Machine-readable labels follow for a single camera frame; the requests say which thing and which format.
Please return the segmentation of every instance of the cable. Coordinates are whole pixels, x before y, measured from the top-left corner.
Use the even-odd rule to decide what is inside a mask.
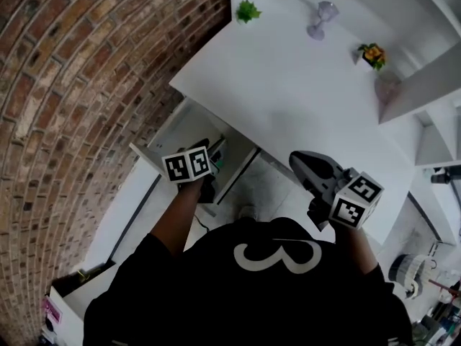
[[[198,216],[196,216],[196,215],[194,214],[194,217],[195,217],[195,219],[197,219],[197,221],[199,222],[199,225],[201,225],[204,229],[207,230],[207,233],[210,232],[210,229],[209,229],[208,227],[206,227],[206,225],[203,224],[203,223],[200,221],[200,219],[199,219]]]

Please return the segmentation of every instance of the green plant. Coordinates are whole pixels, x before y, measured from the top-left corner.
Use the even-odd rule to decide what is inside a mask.
[[[239,20],[243,20],[245,23],[248,23],[253,18],[259,18],[260,15],[261,12],[258,12],[254,3],[251,3],[248,0],[243,0],[237,9],[237,18]]]
[[[379,71],[386,64],[385,51],[375,43],[370,43],[369,45],[360,45],[359,51],[363,51],[363,59],[377,71]]]

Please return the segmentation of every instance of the person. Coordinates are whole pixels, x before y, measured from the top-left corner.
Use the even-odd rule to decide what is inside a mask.
[[[201,186],[199,179],[179,191],[90,303],[84,346],[412,345],[405,307],[361,230],[334,226],[332,244],[288,218],[244,216],[184,252]]]

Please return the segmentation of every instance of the brick wall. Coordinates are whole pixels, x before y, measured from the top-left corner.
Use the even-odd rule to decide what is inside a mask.
[[[230,0],[0,0],[0,334],[33,343]]]

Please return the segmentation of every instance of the flower pot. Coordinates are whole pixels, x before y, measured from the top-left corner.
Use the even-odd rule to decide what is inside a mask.
[[[363,71],[365,72],[371,72],[374,71],[373,67],[368,63],[364,58],[362,52],[359,52],[357,54],[357,58],[355,61],[355,65],[360,67]]]

